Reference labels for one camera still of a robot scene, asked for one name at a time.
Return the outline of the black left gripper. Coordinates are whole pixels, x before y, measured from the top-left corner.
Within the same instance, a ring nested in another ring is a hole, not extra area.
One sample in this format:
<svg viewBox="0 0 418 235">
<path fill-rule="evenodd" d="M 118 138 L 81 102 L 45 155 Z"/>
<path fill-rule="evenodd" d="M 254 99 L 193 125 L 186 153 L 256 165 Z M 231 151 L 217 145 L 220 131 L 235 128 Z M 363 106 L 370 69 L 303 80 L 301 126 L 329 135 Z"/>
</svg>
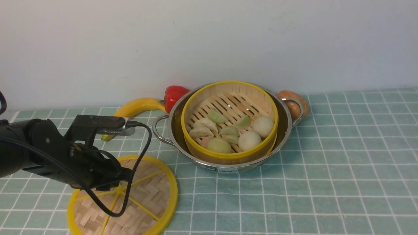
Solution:
<svg viewBox="0 0 418 235">
<path fill-rule="evenodd" d="M 105 150 L 75 143 L 69 153 L 75 166 L 82 168 L 78 175 L 86 181 L 91 189 L 109 191 L 122 181 L 129 182 L 131 180 L 133 171 L 121 166 L 121 162 Z"/>
</svg>

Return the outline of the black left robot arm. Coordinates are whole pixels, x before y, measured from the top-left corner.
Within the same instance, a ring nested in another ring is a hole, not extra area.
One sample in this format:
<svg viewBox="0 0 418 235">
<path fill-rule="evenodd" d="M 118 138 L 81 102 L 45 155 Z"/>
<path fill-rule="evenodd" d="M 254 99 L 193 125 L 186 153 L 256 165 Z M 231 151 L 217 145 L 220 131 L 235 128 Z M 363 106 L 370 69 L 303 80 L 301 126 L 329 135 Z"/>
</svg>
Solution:
<svg viewBox="0 0 418 235">
<path fill-rule="evenodd" d="M 129 181 L 132 170 L 93 146 L 100 125 L 74 120 L 61 135 L 50 119 L 1 125 L 1 177 L 19 170 L 65 183 L 73 189 L 108 191 Z"/>
</svg>

